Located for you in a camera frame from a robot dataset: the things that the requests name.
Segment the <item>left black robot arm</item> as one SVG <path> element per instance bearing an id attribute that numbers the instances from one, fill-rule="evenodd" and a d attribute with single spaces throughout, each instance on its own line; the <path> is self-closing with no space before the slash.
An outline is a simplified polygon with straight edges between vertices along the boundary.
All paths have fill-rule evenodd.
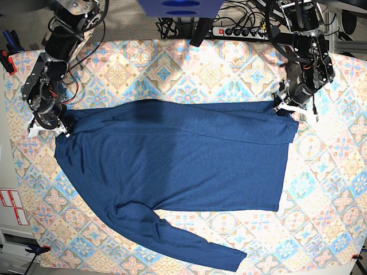
<path id="1" fill-rule="evenodd" d="M 283 14 L 288 30 L 293 35 L 292 56 L 275 41 L 270 26 L 270 16 L 278 6 Z M 309 123 L 318 122 L 315 104 L 306 109 L 309 99 L 327 83 L 334 80 L 334 69 L 329 56 L 324 32 L 319 29 L 324 24 L 321 8 L 316 1 L 268 1 L 265 7 L 267 37 L 272 46 L 288 61 L 300 65 L 299 74 L 284 80 L 279 91 L 273 94 L 273 110 L 279 116 L 294 112 L 303 114 Z"/>

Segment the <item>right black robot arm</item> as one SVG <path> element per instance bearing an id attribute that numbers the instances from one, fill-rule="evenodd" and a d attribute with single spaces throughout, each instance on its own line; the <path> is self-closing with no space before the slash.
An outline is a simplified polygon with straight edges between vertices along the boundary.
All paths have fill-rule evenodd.
<path id="1" fill-rule="evenodd" d="M 22 99 L 32 111 L 30 138 L 41 131 L 51 131 L 55 136 L 70 134 L 73 120 L 66 114 L 70 100 L 58 89 L 64 77 L 72 73 L 71 62 L 95 27 L 104 22 L 108 7 L 108 1 L 104 7 L 99 1 L 58 1 L 44 37 L 45 49 L 21 88 Z"/>

